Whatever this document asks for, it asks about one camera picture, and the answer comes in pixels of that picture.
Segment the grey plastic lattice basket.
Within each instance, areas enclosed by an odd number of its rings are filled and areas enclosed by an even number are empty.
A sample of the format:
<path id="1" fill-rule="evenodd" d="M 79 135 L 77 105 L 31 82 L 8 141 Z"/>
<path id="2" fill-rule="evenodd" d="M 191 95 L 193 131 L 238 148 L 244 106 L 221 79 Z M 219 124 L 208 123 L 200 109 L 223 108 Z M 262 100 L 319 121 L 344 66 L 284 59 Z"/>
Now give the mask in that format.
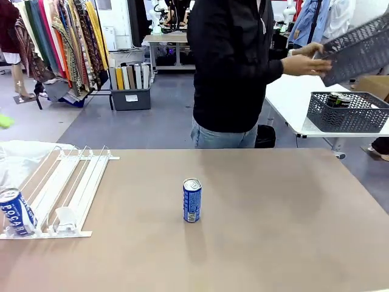
<path id="1" fill-rule="evenodd" d="M 325 86 L 343 83 L 389 65 L 389 12 L 326 42 L 315 58 L 330 60 Z"/>
<path id="2" fill-rule="evenodd" d="M 367 92 L 337 92 L 353 98 L 348 108 L 329 107 L 329 92 L 312 92 L 307 118 L 326 133 L 378 133 L 389 119 L 389 104 Z"/>

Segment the mannequin legs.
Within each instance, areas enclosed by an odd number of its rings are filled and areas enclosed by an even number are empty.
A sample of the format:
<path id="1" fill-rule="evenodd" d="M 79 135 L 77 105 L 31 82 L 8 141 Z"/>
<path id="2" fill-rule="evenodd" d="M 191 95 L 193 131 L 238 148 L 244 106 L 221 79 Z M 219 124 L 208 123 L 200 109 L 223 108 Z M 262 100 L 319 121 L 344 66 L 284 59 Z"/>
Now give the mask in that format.
<path id="1" fill-rule="evenodd" d="M 12 77 L 15 84 L 15 92 L 22 98 L 33 99 L 34 94 L 28 93 L 24 84 L 24 74 L 21 63 L 12 65 Z"/>

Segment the brown cardboard box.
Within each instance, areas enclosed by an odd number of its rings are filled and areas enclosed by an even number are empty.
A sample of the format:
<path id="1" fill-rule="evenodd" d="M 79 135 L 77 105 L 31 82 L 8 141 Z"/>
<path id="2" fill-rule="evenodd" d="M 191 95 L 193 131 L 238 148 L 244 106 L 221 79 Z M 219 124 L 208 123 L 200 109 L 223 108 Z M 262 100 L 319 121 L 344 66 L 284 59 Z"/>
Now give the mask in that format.
<path id="1" fill-rule="evenodd" d="M 389 103 L 389 75 L 371 75 L 357 81 L 354 91 L 368 92 Z"/>

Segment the person in black jacket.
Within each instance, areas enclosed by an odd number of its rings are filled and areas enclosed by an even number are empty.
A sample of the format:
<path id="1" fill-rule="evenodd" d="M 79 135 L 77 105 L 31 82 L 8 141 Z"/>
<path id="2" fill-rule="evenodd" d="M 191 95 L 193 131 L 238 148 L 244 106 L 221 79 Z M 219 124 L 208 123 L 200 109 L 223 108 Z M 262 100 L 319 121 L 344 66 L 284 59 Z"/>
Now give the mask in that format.
<path id="1" fill-rule="evenodd" d="M 266 86 L 256 77 L 269 60 L 271 0 L 196 0 L 188 20 L 193 53 L 191 138 L 198 149 L 253 148 Z"/>

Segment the blue white Pocari can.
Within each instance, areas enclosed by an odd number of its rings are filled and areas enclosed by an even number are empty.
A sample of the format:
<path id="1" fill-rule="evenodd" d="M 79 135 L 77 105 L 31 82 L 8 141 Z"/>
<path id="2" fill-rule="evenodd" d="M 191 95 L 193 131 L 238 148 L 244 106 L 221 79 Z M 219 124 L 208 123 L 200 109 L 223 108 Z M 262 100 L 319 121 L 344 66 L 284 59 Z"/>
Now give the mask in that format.
<path id="1" fill-rule="evenodd" d="M 183 219 L 195 223 L 201 217 L 202 185 L 196 178 L 188 178 L 183 182 Z"/>
<path id="2" fill-rule="evenodd" d="M 38 221 L 19 189 L 0 191 L 0 210 L 8 219 L 15 235 L 25 237 L 35 233 Z"/>

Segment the white side table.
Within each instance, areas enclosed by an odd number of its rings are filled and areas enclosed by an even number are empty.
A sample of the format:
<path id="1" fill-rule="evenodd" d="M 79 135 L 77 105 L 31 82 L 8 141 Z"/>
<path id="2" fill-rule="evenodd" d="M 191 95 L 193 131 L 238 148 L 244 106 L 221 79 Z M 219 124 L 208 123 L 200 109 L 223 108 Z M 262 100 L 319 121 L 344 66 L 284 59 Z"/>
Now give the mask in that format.
<path id="1" fill-rule="evenodd" d="M 325 133 L 320 131 L 306 118 L 313 91 L 347 92 L 348 90 L 339 84 L 326 87 L 318 76 L 297 77 L 284 74 L 266 88 L 266 101 L 271 106 L 267 124 L 272 125 L 274 116 L 277 114 L 297 138 L 322 138 L 331 146 L 334 153 L 343 151 L 347 138 L 389 137 L 389 121 L 380 133 Z"/>

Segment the person's right hand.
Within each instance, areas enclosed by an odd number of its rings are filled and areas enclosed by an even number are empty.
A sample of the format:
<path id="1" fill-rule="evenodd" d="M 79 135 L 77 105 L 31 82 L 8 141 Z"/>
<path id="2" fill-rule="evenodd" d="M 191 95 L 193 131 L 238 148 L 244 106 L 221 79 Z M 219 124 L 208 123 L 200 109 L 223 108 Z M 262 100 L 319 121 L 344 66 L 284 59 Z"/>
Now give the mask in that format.
<path id="1" fill-rule="evenodd" d="M 304 55 L 293 55 L 281 60 L 283 73 L 292 76 L 325 75 L 331 70 L 331 62 L 322 59 L 311 59 Z"/>

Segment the yellow hanging garment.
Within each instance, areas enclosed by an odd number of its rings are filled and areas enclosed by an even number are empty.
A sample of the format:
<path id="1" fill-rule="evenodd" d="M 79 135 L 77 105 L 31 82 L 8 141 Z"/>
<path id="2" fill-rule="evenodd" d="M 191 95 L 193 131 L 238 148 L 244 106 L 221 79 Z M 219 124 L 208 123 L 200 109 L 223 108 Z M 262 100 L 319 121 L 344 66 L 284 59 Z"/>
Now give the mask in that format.
<path id="1" fill-rule="evenodd" d="M 92 5 L 91 0 L 87 0 L 85 2 L 86 4 L 86 10 L 88 11 L 89 19 L 91 20 L 92 28 L 94 31 L 94 35 L 97 40 L 97 45 L 98 45 L 98 50 L 100 53 L 100 56 L 102 58 L 102 63 L 103 63 L 103 68 L 104 70 L 108 69 L 108 64 L 106 61 L 106 55 L 105 55 L 105 45 L 103 44 L 103 38 L 102 38 L 102 30 L 100 28 L 99 22 L 98 22 L 98 17 L 97 17 L 97 12 Z"/>

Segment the bystander foot with shoe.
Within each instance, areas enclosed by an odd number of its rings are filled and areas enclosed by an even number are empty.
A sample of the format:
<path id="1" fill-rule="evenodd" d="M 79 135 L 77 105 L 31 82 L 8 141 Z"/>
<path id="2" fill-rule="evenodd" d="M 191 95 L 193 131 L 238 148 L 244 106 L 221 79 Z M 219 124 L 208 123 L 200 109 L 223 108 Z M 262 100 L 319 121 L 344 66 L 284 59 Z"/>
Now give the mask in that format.
<path id="1" fill-rule="evenodd" d="M 389 162 L 389 137 L 379 137 L 368 147 L 370 152 Z"/>

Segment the grey workbench table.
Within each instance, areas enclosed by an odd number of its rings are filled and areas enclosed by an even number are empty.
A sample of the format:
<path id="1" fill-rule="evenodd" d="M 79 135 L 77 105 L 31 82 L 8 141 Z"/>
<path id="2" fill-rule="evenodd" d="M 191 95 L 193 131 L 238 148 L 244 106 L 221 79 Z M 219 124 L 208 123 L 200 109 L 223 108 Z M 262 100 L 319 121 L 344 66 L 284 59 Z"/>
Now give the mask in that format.
<path id="1" fill-rule="evenodd" d="M 147 35 L 143 39 L 150 50 L 150 64 L 153 73 L 159 71 L 194 71 L 191 62 L 182 63 L 181 56 L 188 55 L 190 48 L 186 33 Z"/>

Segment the grey storage bin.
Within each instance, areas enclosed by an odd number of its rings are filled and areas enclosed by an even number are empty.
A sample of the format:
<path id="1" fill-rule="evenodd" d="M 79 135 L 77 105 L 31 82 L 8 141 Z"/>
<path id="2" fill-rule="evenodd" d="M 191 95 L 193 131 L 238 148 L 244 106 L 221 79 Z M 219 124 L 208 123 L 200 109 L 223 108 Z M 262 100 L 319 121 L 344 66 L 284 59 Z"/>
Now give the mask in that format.
<path id="1" fill-rule="evenodd" d="M 151 109 L 150 88 L 111 91 L 113 107 L 116 111 L 139 111 Z"/>

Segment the patterned brown hanging garment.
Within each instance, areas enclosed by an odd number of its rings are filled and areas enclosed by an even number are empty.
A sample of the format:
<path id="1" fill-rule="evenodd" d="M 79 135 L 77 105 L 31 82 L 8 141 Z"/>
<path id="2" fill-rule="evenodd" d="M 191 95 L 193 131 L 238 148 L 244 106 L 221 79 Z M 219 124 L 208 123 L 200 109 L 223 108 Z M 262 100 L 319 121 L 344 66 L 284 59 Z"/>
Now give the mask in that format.
<path id="1" fill-rule="evenodd" d="M 72 18 L 72 28 L 74 30 L 75 41 L 78 47 L 77 52 L 80 56 L 82 74 L 81 81 L 87 91 L 95 91 L 97 90 L 97 81 L 93 67 L 91 65 L 91 60 L 89 58 L 88 45 L 84 38 L 84 33 L 81 26 L 81 19 L 74 0 L 66 1 L 67 8 L 69 9 L 69 14 Z"/>

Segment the person's left hand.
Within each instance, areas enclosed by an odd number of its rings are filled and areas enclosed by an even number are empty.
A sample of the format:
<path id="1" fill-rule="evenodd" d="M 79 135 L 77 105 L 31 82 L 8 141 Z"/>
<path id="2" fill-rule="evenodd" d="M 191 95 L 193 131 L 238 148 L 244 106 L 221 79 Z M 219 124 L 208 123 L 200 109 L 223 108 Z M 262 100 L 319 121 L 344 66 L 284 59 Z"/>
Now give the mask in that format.
<path id="1" fill-rule="evenodd" d="M 320 43 L 309 43 L 308 45 L 299 48 L 299 54 L 304 55 L 309 58 L 314 58 L 314 55 L 317 53 L 323 52 L 323 45 Z"/>

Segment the white cloth sheet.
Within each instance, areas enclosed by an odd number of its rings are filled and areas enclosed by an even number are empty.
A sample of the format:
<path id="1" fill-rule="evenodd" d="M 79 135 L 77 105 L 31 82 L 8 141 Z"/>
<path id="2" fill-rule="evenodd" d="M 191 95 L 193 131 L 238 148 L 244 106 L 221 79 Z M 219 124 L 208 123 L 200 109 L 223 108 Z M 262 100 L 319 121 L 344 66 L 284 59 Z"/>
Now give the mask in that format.
<path id="1" fill-rule="evenodd" d="M 52 150 L 71 150 L 71 144 L 12 140 L 0 142 L 0 189 L 19 187 Z"/>

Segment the orange hanging garment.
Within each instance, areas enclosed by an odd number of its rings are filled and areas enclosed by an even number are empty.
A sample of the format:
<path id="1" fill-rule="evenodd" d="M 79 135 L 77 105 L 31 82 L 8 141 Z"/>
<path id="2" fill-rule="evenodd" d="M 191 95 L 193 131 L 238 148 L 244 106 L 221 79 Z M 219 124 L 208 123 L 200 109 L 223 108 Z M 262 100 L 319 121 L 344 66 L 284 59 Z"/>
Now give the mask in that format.
<path id="1" fill-rule="evenodd" d="M 61 52 L 61 56 L 62 56 L 63 63 L 64 63 L 64 71 L 65 71 L 65 74 L 66 74 L 68 85 L 69 85 L 70 88 L 72 88 L 72 81 L 70 80 L 70 74 L 69 74 L 69 70 L 68 70 L 68 66 L 67 66 L 67 60 L 66 60 L 66 53 L 64 51 L 64 46 L 63 46 L 63 40 L 62 40 L 62 37 L 61 37 L 61 34 L 59 33 L 59 31 L 57 31 L 55 29 L 54 32 L 55 32 L 55 34 L 57 36 L 57 41 L 58 41 L 58 44 L 59 44 L 59 47 L 60 47 L 60 52 Z"/>

